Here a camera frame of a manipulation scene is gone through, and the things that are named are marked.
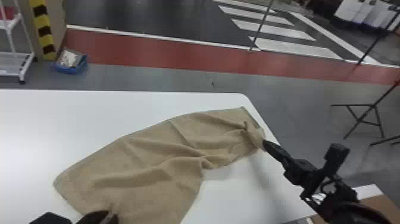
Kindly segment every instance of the gray floor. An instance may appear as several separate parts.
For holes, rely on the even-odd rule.
[[[352,126],[353,118],[343,108],[329,107],[335,103],[371,103],[388,86],[94,64],[73,76],[53,71],[50,63],[34,63],[26,85],[1,79],[0,88],[240,92],[252,101],[294,157],[321,166],[328,146],[342,143],[352,151],[339,174],[352,186],[376,183],[400,206],[400,145],[368,147],[379,137],[378,130],[371,126],[360,126],[344,141],[342,137]],[[379,109],[387,136],[400,134],[400,88]]]

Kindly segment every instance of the crosswalk marking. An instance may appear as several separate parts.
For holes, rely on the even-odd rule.
[[[233,22],[239,26],[239,28],[244,29],[244,30],[252,30],[252,31],[257,31],[258,27],[260,26],[257,23],[251,23],[247,21],[242,21],[242,20],[233,20]],[[262,33],[271,33],[275,35],[281,35],[281,36],[288,36],[291,38],[300,38],[300,39],[307,39],[314,41],[315,39],[311,37],[310,35],[306,34],[303,31],[300,30],[293,30],[293,29],[287,29],[287,28],[281,28],[281,27],[276,27],[276,26],[270,26],[264,24],[261,28]]]
[[[249,17],[249,18],[256,18],[259,20],[262,20],[264,17],[264,15],[261,13],[253,13],[253,12],[249,12],[249,11],[245,11],[245,10],[238,10],[235,8],[230,8],[230,7],[220,6],[220,5],[219,5],[219,7],[226,14],[239,15],[239,16]],[[289,22],[287,19],[278,17],[278,16],[268,15],[266,20],[275,22],[275,23],[281,23],[281,24],[287,24],[287,25],[293,26],[293,24],[291,22]]]
[[[237,6],[252,8],[254,10],[261,10],[261,11],[265,11],[267,9],[267,7],[262,6],[262,5],[255,5],[255,4],[239,2],[239,1],[235,1],[235,0],[214,0],[214,2],[222,2],[225,4],[237,5]]]
[[[290,54],[307,55],[313,57],[333,58],[341,60],[337,54],[328,48],[322,48],[319,46],[303,45],[298,43],[274,41],[270,39],[257,38],[255,44],[262,50],[276,51]]]

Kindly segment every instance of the cardboard box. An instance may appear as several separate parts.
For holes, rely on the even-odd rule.
[[[361,204],[382,212],[393,224],[400,223],[400,209],[385,195],[378,195],[361,200]],[[326,224],[324,220],[315,215],[311,217],[314,224]]]

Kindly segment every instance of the white floor marking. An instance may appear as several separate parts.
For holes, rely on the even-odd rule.
[[[267,7],[262,6],[262,5],[255,5],[255,4],[250,4],[246,2],[239,2],[235,0],[214,0],[214,2],[222,2],[230,5],[237,5],[241,7],[246,7],[246,8],[252,8],[253,10],[261,10],[265,11]],[[270,13],[276,13],[274,10],[270,9]]]
[[[182,38],[170,38],[168,36],[157,36],[157,35],[149,35],[149,34],[144,34],[144,33],[125,32],[125,31],[119,31],[119,30],[108,30],[108,29],[92,28],[92,27],[77,26],[77,25],[67,25],[67,28],[74,29],[74,30],[84,30],[84,31],[91,31],[91,32],[98,32],[98,33],[123,35],[123,36],[135,36],[137,38],[150,38],[150,39],[158,39],[158,40],[164,40],[164,41],[175,41],[175,42],[195,43],[195,44],[209,45],[209,46],[220,46],[223,48],[234,48],[234,49],[243,49],[243,50],[249,49],[248,46],[231,45],[231,44],[225,44],[225,43],[213,43],[213,42],[207,42],[207,41],[195,41],[195,40],[182,39]]]
[[[276,52],[284,52],[290,54],[299,54],[299,55],[342,60],[342,58],[337,54],[335,54],[333,51],[329,50],[328,48],[322,48],[319,46],[309,46],[298,43],[273,41],[270,39],[263,39],[263,38],[257,38],[255,44],[259,48],[267,51],[276,51]]]
[[[251,23],[243,20],[233,20],[233,22],[241,29],[257,31],[260,26],[258,23]],[[315,39],[301,30],[292,30],[276,26],[264,24],[261,28],[261,33],[272,33],[275,35],[289,36],[291,38],[301,38],[314,41]]]
[[[346,41],[342,40],[341,38],[337,37],[333,33],[329,32],[328,30],[322,28],[320,25],[316,24],[315,22],[311,21],[310,19],[306,18],[305,16],[299,14],[299,13],[291,13],[293,16],[298,18],[299,20],[303,21],[307,25],[311,26],[312,28],[318,30],[320,33],[323,35],[327,36],[329,39],[333,40],[336,42],[338,45],[340,45],[342,48],[347,49],[349,52],[354,54],[355,56],[361,58],[364,53],[360,51],[359,49],[355,48],[354,46],[350,45]],[[371,58],[370,56],[366,56],[365,62],[374,64],[374,65],[381,65],[378,61],[376,61],[374,58]]]
[[[345,61],[348,62],[348,63],[352,63],[352,64],[357,64],[358,63],[358,61],[356,61],[356,60],[347,60],[347,59],[345,59]],[[370,64],[370,63],[367,63],[365,61],[363,61],[361,64],[366,64],[366,65],[370,65],[370,66],[381,66],[381,67],[387,67],[387,68],[400,69],[400,66],[394,66],[394,65],[391,65],[391,64]]]
[[[256,18],[259,20],[262,20],[264,17],[264,15],[261,13],[253,13],[253,12],[249,12],[246,10],[237,10],[235,8],[229,8],[229,7],[225,7],[225,6],[219,6],[219,7],[226,14],[239,15],[239,16],[249,17],[249,18]],[[289,22],[289,20],[282,18],[282,17],[278,17],[278,16],[268,15],[266,20],[275,22],[275,23],[281,23],[281,24],[293,26],[293,24],[291,22]]]

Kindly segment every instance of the yellow and black striped pillar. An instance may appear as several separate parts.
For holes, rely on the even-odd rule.
[[[29,0],[29,5],[33,10],[39,43],[43,49],[43,58],[46,60],[54,60],[57,53],[54,46],[53,35],[51,33],[46,0]]]

